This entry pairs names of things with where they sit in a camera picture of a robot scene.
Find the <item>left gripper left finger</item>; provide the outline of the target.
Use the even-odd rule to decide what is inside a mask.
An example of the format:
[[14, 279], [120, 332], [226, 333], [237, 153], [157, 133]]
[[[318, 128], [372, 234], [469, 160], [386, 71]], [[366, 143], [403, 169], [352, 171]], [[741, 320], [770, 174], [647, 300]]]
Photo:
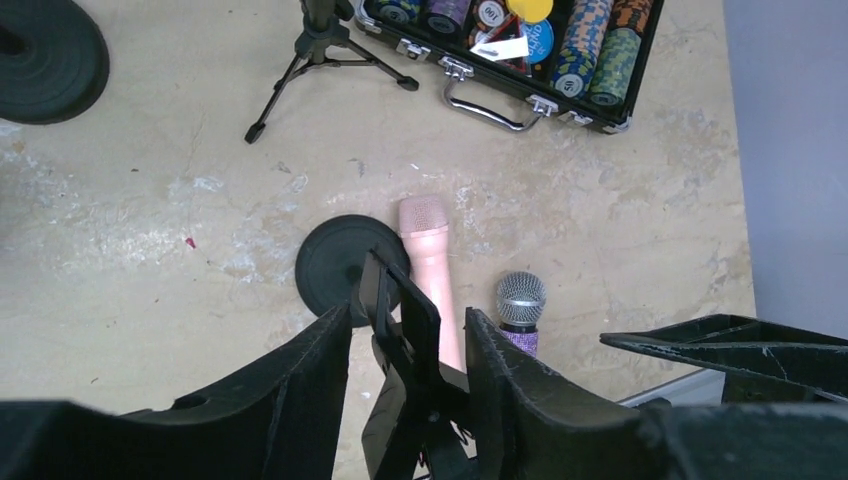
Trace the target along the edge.
[[283, 346], [166, 410], [1, 405], [5, 479], [329, 479], [351, 318], [336, 307]]

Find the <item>pink microphone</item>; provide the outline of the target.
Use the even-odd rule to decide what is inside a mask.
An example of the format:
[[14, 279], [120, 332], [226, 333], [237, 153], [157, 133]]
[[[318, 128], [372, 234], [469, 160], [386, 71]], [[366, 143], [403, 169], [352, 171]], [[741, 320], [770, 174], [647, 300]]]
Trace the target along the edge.
[[405, 198], [398, 205], [398, 226], [411, 261], [413, 281], [440, 315], [439, 360], [462, 371], [464, 356], [453, 305], [446, 209], [437, 195]]

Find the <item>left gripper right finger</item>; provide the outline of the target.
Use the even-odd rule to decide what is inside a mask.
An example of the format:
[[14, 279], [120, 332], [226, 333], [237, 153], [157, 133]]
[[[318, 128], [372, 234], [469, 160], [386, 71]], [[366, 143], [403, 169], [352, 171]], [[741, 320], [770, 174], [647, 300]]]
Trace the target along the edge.
[[480, 310], [465, 333], [485, 479], [843, 479], [847, 401], [623, 406], [567, 380]]

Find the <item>purple glitter microphone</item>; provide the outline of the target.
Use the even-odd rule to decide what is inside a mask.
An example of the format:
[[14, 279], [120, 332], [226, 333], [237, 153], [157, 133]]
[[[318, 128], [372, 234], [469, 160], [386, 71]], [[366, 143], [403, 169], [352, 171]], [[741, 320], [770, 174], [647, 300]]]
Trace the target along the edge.
[[519, 349], [535, 358], [537, 323], [547, 300], [543, 282], [526, 271], [507, 273], [496, 286], [496, 308], [502, 333]]

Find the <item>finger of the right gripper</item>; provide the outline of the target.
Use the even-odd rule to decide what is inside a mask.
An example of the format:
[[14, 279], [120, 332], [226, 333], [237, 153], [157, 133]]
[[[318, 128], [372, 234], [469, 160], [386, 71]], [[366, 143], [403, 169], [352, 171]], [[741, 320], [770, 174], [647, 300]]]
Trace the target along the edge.
[[846, 402], [847, 341], [731, 314], [643, 332], [602, 333], [625, 351], [725, 374], [723, 403]]

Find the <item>black poker chip case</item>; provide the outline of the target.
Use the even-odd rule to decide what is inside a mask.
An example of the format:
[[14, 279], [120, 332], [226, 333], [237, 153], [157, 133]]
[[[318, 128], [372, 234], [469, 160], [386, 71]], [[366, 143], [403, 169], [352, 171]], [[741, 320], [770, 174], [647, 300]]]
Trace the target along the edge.
[[[357, 1], [360, 29], [438, 65], [444, 102], [523, 132], [557, 117], [606, 134], [631, 124], [661, 1]], [[476, 80], [530, 105], [524, 120], [456, 95]]]

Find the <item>black tripod shock-mount stand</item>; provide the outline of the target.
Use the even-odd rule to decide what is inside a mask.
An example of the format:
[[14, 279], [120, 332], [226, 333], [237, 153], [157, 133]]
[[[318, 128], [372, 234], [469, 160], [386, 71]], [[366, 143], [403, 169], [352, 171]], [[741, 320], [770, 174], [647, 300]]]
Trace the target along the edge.
[[[259, 118], [248, 128], [244, 136], [248, 144], [254, 144], [262, 135], [266, 120], [287, 84], [310, 70], [323, 67], [373, 66], [392, 77], [404, 90], [417, 91], [419, 88], [418, 81], [413, 77], [401, 74], [350, 38], [350, 30], [342, 24], [354, 16], [354, 7], [350, 1], [301, 1], [301, 10], [302, 32], [294, 43], [294, 58], [284, 75], [274, 84], [273, 93]], [[350, 50], [358, 55], [359, 59], [330, 58], [326, 53], [330, 47]]]

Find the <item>aluminium frame rail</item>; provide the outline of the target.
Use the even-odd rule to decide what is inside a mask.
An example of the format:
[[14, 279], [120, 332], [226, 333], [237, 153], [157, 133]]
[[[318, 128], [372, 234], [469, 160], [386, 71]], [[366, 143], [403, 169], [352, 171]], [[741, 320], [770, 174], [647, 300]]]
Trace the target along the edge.
[[618, 403], [636, 407], [656, 398], [668, 400], [673, 406], [718, 405], [721, 403], [725, 374], [701, 369], [642, 391]]

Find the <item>black round-base mic stand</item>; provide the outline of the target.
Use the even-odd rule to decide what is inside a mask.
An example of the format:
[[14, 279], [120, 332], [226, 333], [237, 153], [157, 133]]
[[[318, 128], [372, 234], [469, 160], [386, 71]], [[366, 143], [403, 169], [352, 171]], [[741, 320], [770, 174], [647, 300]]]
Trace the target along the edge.
[[31, 125], [73, 119], [105, 90], [110, 56], [74, 1], [1, 3], [1, 118]]

